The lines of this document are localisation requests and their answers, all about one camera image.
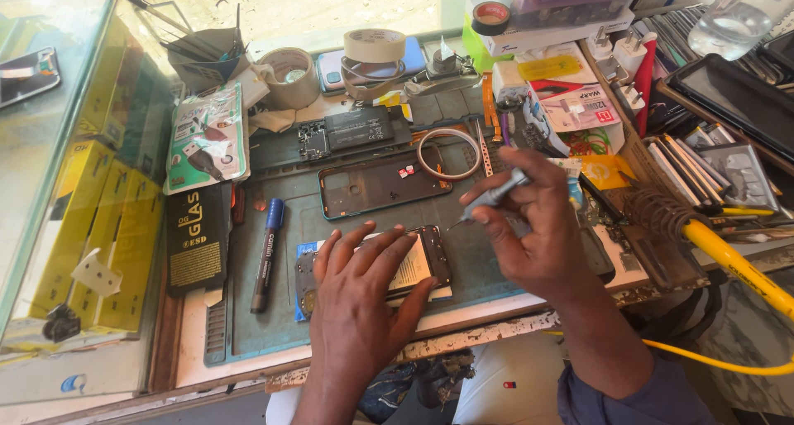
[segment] glass display case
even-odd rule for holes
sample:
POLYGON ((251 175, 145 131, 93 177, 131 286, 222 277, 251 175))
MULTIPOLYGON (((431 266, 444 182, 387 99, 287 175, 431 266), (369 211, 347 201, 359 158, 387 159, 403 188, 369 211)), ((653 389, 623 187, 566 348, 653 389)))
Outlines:
POLYGON ((0 101, 55 83, 0 106, 0 404, 146 373, 183 86, 139 25, 124 1, 0 0, 0 101))

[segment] sleeve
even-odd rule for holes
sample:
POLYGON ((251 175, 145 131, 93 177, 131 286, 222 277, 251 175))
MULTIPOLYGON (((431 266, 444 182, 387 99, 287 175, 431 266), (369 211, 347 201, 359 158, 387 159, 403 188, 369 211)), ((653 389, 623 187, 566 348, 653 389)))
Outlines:
POLYGON ((717 425, 687 382, 684 370, 653 352, 648 382, 629 397, 615 400, 584 383, 568 365, 557 390, 557 408, 566 425, 717 425))

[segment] sandy ground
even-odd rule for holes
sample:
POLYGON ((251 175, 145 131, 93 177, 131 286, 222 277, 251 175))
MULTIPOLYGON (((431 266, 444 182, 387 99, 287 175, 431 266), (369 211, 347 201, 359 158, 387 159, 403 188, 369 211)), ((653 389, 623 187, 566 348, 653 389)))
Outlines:
POLYGON ((439 0, 148 0, 174 1, 194 30, 233 26, 237 3, 247 41, 353 26, 404 33, 440 28, 439 0))

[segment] spare battery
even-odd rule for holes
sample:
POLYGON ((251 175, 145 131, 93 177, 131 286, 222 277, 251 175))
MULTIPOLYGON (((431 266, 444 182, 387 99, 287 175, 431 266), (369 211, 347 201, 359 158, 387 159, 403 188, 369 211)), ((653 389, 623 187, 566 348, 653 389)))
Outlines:
POLYGON ((387 140, 395 135, 388 109, 383 105, 325 117, 325 129, 331 151, 387 140))

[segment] precision screwdriver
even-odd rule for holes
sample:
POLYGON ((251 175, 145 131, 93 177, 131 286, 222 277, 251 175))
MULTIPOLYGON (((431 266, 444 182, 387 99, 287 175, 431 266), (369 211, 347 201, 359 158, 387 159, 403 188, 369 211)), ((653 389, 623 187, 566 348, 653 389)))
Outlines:
MULTIPOLYGON (((510 179, 502 186, 491 188, 481 194, 480 197, 477 197, 471 201, 471 203, 466 206, 466 209, 463 210, 463 215, 457 220, 457 222, 455 222, 455 225, 462 222, 473 221, 474 217, 471 217, 471 212, 476 207, 482 207, 483 205, 487 207, 498 207, 504 196, 507 196, 507 193, 512 191, 514 187, 519 185, 526 186, 531 183, 531 178, 524 175, 524 172, 522 172, 521 169, 514 167, 510 172, 510 179)), ((447 228, 447 231, 451 230, 455 225, 447 228)))

